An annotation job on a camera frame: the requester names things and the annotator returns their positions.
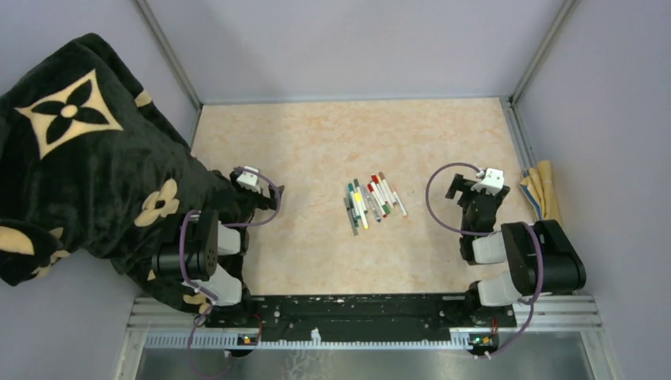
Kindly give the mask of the green cap white marker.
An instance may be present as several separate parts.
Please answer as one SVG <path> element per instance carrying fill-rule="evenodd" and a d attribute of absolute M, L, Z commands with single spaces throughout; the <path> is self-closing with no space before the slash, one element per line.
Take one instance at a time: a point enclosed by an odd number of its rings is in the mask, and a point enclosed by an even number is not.
<path fill-rule="evenodd" d="M 362 226 L 361 214 L 358 208 L 358 202 L 355 198 L 354 186 L 352 183 L 348 184 L 349 199 L 352 206 L 353 220 L 356 227 Z"/>

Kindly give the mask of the yellow folded cloth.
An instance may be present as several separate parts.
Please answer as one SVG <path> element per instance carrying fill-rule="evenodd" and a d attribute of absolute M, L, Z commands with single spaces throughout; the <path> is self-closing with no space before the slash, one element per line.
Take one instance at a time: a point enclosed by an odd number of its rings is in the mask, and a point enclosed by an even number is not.
<path fill-rule="evenodd" d="M 532 208 L 535 220 L 555 220 L 562 226 L 549 160 L 540 161 L 536 167 L 526 169 L 522 173 L 519 188 Z"/>

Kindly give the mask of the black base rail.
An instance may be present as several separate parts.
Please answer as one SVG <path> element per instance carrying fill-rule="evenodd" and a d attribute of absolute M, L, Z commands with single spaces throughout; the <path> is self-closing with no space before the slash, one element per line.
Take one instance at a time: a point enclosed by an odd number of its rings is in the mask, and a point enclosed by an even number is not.
<path fill-rule="evenodd" d="M 320 337 L 330 343 L 447 341 L 459 328 L 512 328 L 511 306 L 475 307 L 466 294 L 258 295 L 216 307 L 207 328 L 250 328 L 264 343 Z"/>

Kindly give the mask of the red cap green-end marker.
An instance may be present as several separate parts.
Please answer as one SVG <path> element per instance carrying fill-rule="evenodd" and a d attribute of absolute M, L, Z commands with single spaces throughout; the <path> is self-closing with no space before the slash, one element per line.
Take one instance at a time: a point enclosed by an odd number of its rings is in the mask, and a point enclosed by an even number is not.
<path fill-rule="evenodd" d="M 374 181 L 369 182 L 367 188 L 369 189 L 369 192 L 371 193 L 372 197 L 377 202 L 377 205 L 381 210 L 382 217 L 386 218 L 389 215 L 389 208 L 384 198 L 381 196 L 381 193 L 377 188 L 376 183 Z"/>

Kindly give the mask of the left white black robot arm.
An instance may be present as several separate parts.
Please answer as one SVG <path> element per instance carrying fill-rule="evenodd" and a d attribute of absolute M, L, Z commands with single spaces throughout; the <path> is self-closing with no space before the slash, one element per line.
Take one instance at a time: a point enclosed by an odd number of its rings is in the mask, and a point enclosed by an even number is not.
<path fill-rule="evenodd" d="M 256 211 L 279 213 L 284 187 L 260 187 L 263 176 L 249 166 L 229 176 L 212 171 L 217 188 L 203 204 L 189 206 L 161 222 L 153 252 L 136 274 L 144 291 L 168 307 L 193 315 L 223 310 L 235 327 L 254 314 L 242 279 L 249 228 Z"/>

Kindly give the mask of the black floral plush blanket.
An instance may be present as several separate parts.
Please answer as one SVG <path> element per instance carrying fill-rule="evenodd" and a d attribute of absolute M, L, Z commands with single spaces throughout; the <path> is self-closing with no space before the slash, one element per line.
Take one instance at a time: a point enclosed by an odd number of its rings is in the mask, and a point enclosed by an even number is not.
<path fill-rule="evenodd" d="M 144 291 L 161 222 L 203 204 L 212 171 L 107 41 L 73 39 L 1 98 L 2 281 L 84 250 Z"/>

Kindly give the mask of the houndstooth patterned pen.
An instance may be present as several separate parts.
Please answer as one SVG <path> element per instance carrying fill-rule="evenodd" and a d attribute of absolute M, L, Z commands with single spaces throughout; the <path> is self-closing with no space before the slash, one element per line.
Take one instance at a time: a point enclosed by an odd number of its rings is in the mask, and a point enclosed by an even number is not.
<path fill-rule="evenodd" d="M 347 196 L 345 196 L 343 198 L 343 203 L 344 203 L 345 208 L 347 210 L 347 217 L 348 217 L 348 220 L 351 224 L 351 229 L 353 231 L 353 234 L 354 234 L 354 236 L 358 236 L 358 227 L 357 227 L 356 217 L 354 215 L 354 210 L 352 208 L 352 204 L 350 202 L 350 199 Z"/>

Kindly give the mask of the yellow cap white marker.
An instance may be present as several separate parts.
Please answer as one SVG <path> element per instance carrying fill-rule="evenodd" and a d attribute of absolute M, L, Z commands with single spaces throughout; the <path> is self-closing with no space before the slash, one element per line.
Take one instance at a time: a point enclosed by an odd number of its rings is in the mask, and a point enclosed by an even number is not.
<path fill-rule="evenodd" d="M 369 229 L 369 224 L 368 224 L 367 219 L 366 219 L 366 213 L 363 209 L 362 197 L 361 197 L 359 192 L 354 192 L 354 200 L 355 200 L 356 206 L 358 208 L 358 214 L 359 214 L 359 217 L 361 219 L 363 228 L 365 230 L 368 230 Z"/>

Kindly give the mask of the blue tip acrylic marker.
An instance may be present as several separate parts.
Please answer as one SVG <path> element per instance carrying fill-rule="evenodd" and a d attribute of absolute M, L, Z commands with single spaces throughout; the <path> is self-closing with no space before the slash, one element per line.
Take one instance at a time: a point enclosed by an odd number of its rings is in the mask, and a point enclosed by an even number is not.
<path fill-rule="evenodd" d="M 377 222 L 381 222 L 381 216 L 380 216 L 380 214 L 378 212 L 378 209 L 377 209 L 377 207 L 376 207 L 376 205 L 373 201 L 372 196 L 370 195 L 370 192 L 366 189 L 363 189 L 362 191 L 363 191 L 363 195 L 366 199 L 368 208 L 370 209 L 370 212 L 373 214 L 373 216 L 374 216 L 374 218 Z"/>

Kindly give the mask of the dark green ink pen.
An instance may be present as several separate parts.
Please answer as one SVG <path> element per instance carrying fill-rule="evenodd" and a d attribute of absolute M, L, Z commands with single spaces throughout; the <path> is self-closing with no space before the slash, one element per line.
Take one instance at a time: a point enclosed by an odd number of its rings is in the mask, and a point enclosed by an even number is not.
<path fill-rule="evenodd" d="M 351 224 L 351 227 L 352 227 L 353 230 L 356 230 L 356 224 L 355 224 L 355 220 L 354 220 L 354 217 L 353 217 L 353 214 L 352 214 L 352 209 L 351 209 L 349 199 L 345 196 L 345 197 L 343 197 L 343 202 L 344 202 L 345 208 L 347 210 L 347 217 L 348 217 L 348 220 Z"/>

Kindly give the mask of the red cap white marker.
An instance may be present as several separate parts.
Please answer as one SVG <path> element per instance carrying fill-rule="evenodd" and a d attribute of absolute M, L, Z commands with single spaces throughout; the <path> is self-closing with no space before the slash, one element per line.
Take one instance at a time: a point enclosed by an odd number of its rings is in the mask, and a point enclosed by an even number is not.
<path fill-rule="evenodd" d="M 381 200 L 387 205 L 387 208 L 389 210 L 392 210 L 392 203 L 390 202 L 389 198 L 387 197 L 386 192 L 385 192 L 385 190 L 384 190 L 384 188 L 383 188 L 383 186 L 380 182 L 379 177 L 377 176 L 377 174 L 372 174 L 371 178 L 372 178 L 373 184 L 376 188 L 376 191 L 379 193 L 379 196 L 380 196 Z"/>

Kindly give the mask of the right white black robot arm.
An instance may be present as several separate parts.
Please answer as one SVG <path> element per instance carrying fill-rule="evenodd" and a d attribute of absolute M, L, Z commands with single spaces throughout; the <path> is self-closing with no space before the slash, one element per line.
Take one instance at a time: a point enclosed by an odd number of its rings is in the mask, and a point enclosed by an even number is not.
<path fill-rule="evenodd" d="M 456 199 L 462 209 L 462 259 L 471 266 L 507 266 L 497 276 L 469 285 L 464 316 L 474 326 L 485 326 L 520 299 L 567 294 L 586 284 L 585 266 L 558 221 L 509 222 L 495 229 L 496 213 L 509 190 L 456 174 L 445 195 Z"/>

